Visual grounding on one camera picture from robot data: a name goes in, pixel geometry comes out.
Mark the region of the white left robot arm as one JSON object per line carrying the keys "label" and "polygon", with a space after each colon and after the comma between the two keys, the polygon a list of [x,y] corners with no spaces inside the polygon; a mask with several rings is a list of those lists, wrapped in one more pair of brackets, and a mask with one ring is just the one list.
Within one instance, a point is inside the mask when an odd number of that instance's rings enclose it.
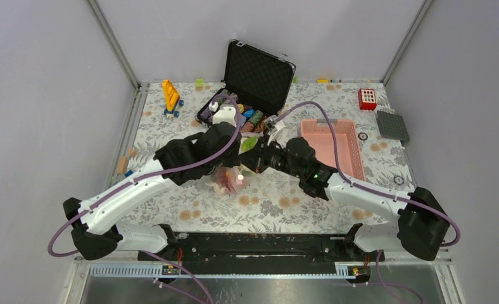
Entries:
{"label": "white left robot arm", "polygon": [[72,226],[72,240],[86,260],[114,251],[149,251],[162,260],[177,254],[177,238],[167,224],[135,225],[122,219],[151,198],[188,181],[210,175],[219,166],[239,165],[239,128],[227,122],[212,125],[158,149],[136,172],[90,199],[69,198],[63,204]]}

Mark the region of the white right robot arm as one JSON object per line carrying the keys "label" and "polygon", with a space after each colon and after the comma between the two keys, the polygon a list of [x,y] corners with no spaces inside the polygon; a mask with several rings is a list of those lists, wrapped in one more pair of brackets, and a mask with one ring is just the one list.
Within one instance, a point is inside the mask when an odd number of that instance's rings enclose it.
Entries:
{"label": "white right robot arm", "polygon": [[239,161],[254,173],[272,168],[296,177],[303,192],[313,198],[347,203],[386,219],[384,224],[355,224],[348,231],[344,252],[350,260],[359,261],[375,250],[403,249],[433,261],[450,227],[450,219],[428,189],[394,191],[345,175],[318,161],[302,137],[289,140],[284,148],[259,138],[239,155]]}

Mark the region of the green toy leaf vegetable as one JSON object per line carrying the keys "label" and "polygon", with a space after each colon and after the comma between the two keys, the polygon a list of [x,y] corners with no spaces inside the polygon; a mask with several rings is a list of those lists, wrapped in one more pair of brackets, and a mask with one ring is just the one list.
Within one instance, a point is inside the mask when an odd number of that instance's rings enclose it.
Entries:
{"label": "green toy leaf vegetable", "polygon": [[260,136],[245,137],[241,142],[239,153],[242,154],[253,149],[256,146],[259,138]]}

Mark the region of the red toy grape bunch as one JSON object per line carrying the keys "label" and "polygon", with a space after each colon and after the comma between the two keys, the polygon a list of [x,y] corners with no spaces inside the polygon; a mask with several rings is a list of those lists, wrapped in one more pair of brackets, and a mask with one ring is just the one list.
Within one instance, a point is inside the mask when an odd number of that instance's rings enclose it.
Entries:
{"label": "red toy grape bunch", "polygon": [[244,175],[238,167],[222,167],[213,176],[210,186],[217,194],[238,193],[245,187]]}

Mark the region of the clear pink zip top bag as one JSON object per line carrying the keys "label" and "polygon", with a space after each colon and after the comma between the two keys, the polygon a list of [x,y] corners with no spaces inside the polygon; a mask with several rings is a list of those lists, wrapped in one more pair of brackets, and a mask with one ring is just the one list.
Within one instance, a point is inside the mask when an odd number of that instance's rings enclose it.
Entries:
{"label": "clear pink zip top bag", "polygon": [[[243,133],[239,155],[254,148],[261,136],[262,134],[258,133]],[[205,185],[216,194],[235,194],[246,188],[254,179],[254,175],[256,174],[245,165],[219,167],[205,179]]]}

